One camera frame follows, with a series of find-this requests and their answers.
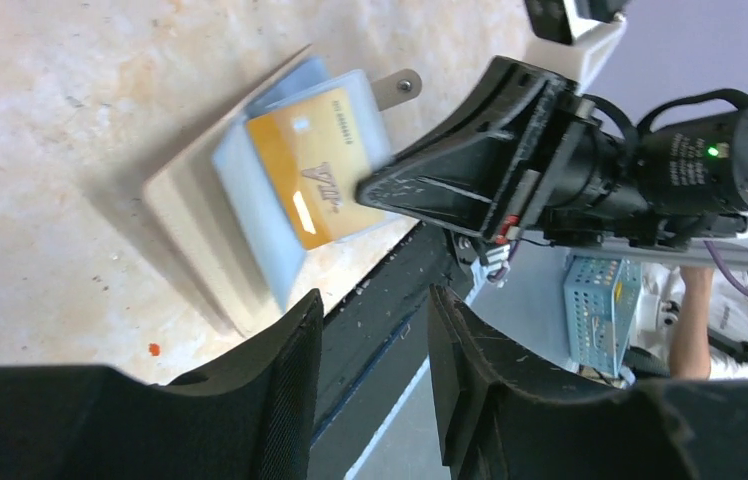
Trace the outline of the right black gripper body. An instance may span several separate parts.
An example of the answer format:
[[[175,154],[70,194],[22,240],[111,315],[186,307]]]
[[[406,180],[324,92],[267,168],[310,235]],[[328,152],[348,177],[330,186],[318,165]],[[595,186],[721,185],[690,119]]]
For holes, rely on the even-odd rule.
[[[501,129],[514,162],[501,208],[499,241],[526,230],[566,246],[598,246],[649,215],[634,175],[640,135],[605,98],[544,82],[519,94]]]

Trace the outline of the beige card with grey stripe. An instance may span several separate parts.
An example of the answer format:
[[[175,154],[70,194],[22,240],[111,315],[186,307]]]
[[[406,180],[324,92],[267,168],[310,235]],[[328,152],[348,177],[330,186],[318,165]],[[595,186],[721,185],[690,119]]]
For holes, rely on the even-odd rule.
[[[387,220],[386,213],[354,200],[375,155],[364,143],[349,89],[280,107],[246,121],[245,130],[304,249]]]

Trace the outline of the beige card holder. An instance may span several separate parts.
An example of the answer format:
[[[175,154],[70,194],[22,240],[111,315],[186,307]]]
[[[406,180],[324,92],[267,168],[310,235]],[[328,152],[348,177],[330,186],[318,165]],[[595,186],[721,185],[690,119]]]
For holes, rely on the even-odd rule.
[[[255,335],[285,312],[293,296],[270,293],[211,155],[247,107],[314,57],[306,46],[240,88],[223,114],[142,186],[145,206],[199,292],[197,306],[222,335]]]

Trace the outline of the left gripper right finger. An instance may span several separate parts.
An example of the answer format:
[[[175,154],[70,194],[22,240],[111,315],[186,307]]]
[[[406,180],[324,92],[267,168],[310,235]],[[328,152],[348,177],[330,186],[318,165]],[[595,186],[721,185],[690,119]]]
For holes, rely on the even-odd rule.
[[[615,389],[560,369],[450,289],[428,297],[443,464],[455,479],[748,479],[748,381]]]

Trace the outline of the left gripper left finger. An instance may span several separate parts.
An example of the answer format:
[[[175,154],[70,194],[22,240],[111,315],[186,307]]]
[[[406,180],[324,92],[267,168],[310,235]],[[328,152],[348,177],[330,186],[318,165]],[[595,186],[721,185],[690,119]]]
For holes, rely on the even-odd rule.
[[[323,321],[312,290],[166,385],[103,365],[0,367],[0,479],[303,479]]]

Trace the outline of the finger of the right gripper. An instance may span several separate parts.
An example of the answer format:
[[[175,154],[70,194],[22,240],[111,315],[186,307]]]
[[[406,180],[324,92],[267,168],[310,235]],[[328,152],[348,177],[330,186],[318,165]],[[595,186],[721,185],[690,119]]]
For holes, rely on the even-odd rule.
[[[356,201],[484,240],[560,98],[558,74],[496,56],[442,123],[361,180]]]

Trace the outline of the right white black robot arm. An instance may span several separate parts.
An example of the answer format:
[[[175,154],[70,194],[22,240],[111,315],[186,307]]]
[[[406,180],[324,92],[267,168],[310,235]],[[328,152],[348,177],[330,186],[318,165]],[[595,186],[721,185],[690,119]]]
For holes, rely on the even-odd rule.
[[[684,97],[726,112],[655,128],[573,80],[497,56],[440,125],[361,180],[356,201],[478,246],[539,231],[554,246],[684,251],[748,229],[748,94]]]

